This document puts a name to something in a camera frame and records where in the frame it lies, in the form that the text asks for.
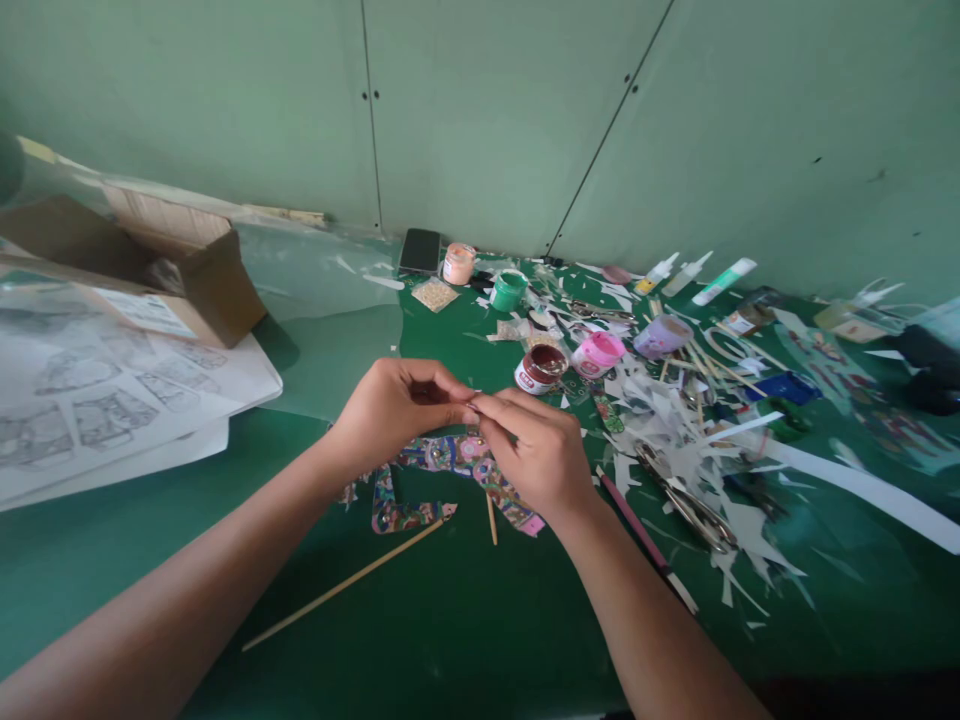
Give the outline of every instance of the finger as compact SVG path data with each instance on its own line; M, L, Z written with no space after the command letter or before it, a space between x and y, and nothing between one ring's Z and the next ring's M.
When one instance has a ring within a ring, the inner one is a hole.
M408 385L432 382L448 393L451 400L466 402L474 395L473 390L457 380L453 373L436 360L404 359L400 361L400 372Z
M430 432L447 425L476 425L480 417L466 405L421 405L416 409L418 434Z
M524 410L532 412L534 415L538 415L545 420L554 420L557 416L563 416L567 413L562 410L557 410L556 408L550 407L545 402L537 400L530 393L525 393L520 388L504 388L500 392L493 394L494 397L502 398L508 402L513 403L522 407Z
M521 440L529 441L542 430L545 418L496 395L477 393L470 404L482 415L496 420Z
M496 420L488 417L480 418L480 432L490 446L493 457L500 466L500 469L507 475L510 475L511 468L519 462L517 451L510 441L507 431L500 427Z

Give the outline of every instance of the green paint jar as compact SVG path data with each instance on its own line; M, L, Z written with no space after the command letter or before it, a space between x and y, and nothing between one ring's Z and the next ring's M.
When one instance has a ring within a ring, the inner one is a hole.
M527 276L519 270L503 270L497 275L490 293L490 304L494 310L513 312L520 307L520 300L527 291Z

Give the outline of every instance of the white glue bottle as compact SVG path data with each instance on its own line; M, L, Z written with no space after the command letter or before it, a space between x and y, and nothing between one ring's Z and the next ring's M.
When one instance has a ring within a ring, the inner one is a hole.
M673 261L680 257L680 252L675 252L666 260L662 260L653 266L653 270L647 273L647 276L637 283L634 290L638 295L649 295L650 292L664 278L670 277L670 271L673 270Z
M750 258L740 258L727 268L720 277L693 296L694 305L700 305L701 307L706 305L756 266L757 264Z
M703 264L711 255L713 255L713 250L708 252L695 263L687 263L684 265L680 272L674 276L673 280L668 282L667 286L661 291L664 297L673 297L678 292L683 290L687 285L689 285L690 281L699 275L701 270L703 270Z

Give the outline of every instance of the scissors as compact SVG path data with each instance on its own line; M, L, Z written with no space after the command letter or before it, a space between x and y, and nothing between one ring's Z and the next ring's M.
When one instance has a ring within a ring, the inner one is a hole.
M570 302L570 312L577 317L593 318L595 320L613 320L614 322L627 323L628 325L637 324L637 316L624 310L611 310L609 308L590 305L582 300L572 300Z
M683 478L670 474L662 453L658 453L643 441L638 442L635 448L644 469L660 484L683 519L696 530L707 545L723 555L730 550L739 549L737 538L727 521L691 493Z

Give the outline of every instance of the decorated paper craft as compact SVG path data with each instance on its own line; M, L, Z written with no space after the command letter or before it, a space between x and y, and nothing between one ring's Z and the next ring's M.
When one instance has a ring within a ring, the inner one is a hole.
M543 519L520 499L519 493L503 477L486 441L477 435L447 435L416 438L395 462L416 465L429 472L448 471L473 478L490 496L494 505L517 530L531 537L544 527Z
M378 535L432 525L442 517L456 512L454 503L399 504L393 491L390 466L381 465L375 471L373 485L373 531Z
M839 348L832 335L811 328L808 337L801 338L782 325L775 327L824 397L843 415L853 415L887 455L926 475L960 463L960 448L895 407L880 384Z

